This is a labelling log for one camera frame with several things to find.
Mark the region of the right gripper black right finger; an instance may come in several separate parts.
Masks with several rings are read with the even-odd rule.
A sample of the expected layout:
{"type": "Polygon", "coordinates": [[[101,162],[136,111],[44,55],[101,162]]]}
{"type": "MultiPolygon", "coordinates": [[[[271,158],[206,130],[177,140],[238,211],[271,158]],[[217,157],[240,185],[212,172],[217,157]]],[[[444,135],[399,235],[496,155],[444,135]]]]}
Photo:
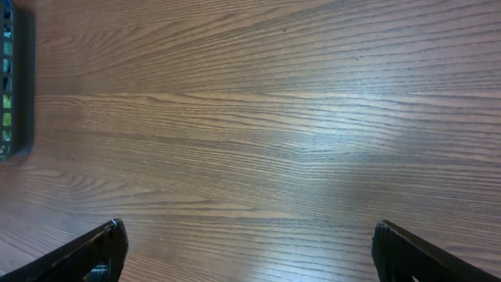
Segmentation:
{"type": "Polygon", "coordinates": [[[381,281],[500,282],[499,277],[387,220],[376,224],[371,252],[381,281]]]}

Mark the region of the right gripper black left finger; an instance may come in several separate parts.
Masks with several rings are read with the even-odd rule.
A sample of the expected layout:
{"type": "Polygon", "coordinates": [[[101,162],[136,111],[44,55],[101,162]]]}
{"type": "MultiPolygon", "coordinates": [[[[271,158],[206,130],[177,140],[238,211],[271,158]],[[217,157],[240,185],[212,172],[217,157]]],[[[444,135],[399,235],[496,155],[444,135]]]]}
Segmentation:
{"type": "Polygon", "coordinates": [[[2,282],[118,281],[128,253],[121,219],[111,219],[1,276],[2,282]]]}

